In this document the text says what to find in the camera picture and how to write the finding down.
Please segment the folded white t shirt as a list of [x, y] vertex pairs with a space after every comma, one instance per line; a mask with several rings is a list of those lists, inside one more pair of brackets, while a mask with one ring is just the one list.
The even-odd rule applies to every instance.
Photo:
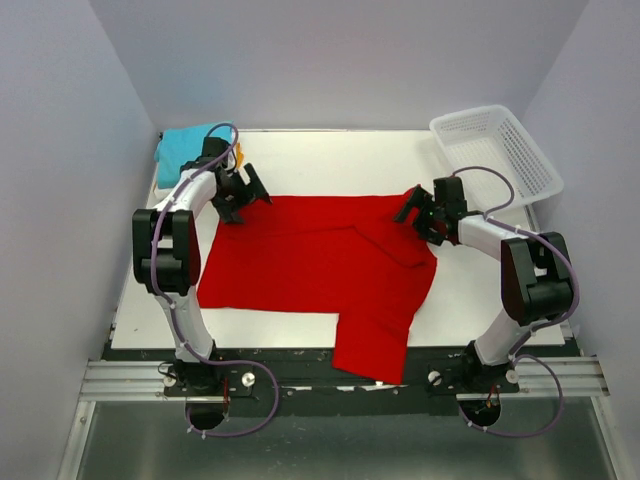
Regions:
[[152, 188], [150, 199], [156, 204], [163, 201], [171, 192], [172, 188], [160, 188], [158, 185], [155, 185]]

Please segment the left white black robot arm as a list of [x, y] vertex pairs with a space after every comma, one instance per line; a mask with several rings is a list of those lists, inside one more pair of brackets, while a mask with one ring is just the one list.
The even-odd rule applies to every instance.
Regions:
[[201, 255], [196, 219], [210, 204], [224, 224], [241, 224], [240, 211], [272, 202], [253, 165], [240, 162], [236, 141], [212, 135], [201, 153], [180, 167], [178, 183], [150, 209], [132, 216], [135, 280], [161, 306], [175, 345], [165, 378], [180, 393], [219, 393], [229, 362], [216, 354], [197, 300]]

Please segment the red t shirt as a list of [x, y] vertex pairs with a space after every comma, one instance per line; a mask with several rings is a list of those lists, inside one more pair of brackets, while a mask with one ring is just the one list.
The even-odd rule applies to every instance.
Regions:
[[338, 316], [332, 365], [403, 380], [411, 324], [437, 259], [393, 217], [406, 194], [276, 196], [221, 223], [198, 286], [203, 308]]

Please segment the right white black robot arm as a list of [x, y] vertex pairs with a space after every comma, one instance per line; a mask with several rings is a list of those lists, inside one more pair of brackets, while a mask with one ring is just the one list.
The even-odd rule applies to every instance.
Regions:
[[470, 210], [457, 176], [436, 179], [432, 192], [414, 187], [394, 221], [403, 223], [412, 212], [421, 239], [470, 247], [500, 263], [502, 309], [470, 343], [470, 361], [459, 370], [467, 389], [483, 391], [496, 380], [495, 367], [510, 364], [536, 332], [565, 321], [577, 308], [580, 287], [566, 242], [557, 232], [508, 225], [493, 210]]

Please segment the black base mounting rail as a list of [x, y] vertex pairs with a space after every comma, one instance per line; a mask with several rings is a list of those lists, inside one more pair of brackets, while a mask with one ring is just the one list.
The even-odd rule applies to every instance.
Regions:
[[456, 413], [458, 396], [474, 403], [516, 393], [507, 366], [476, 367], [467, 352], [411, 347], [398, 385], [333, 368], [330, 349], [223, 349], [219, 366], [184, 363], [167, 350], [106, 349], [103, 359], [121, 369], [144, 369], [158, 379], [156, 397], [183, 401], [194, 418], [376, 416]]

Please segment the folded orange t shirt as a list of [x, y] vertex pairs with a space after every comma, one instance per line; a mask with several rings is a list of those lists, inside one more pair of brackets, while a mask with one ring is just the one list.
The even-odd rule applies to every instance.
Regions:
[[239, 170], [244, 163], [244, 152], [240, 143], [237, 143], [235, 146], [235, 169]]

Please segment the folded light blue t shirt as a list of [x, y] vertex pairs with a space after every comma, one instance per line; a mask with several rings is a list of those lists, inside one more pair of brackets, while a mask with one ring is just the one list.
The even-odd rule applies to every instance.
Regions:
[[178, 183], [180, 168], [201, 154], [203, 139], [213, 127], [214, 124], [201, 124], [162, 133], [154, 153], [158, 189], [172, 189]]

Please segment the white perforated plastic basket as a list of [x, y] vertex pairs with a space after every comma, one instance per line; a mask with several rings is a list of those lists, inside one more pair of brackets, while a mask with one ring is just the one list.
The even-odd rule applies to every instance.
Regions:
[[486, 211], [509, 199], [511, 209], [531, 205], [562, 192], [564, 182], [552, 163], [513, 113], [502, 105], [466, 109], [434, 118], [429, 129], [450, 172], [482, 166], [462, 174], [465, 194]]

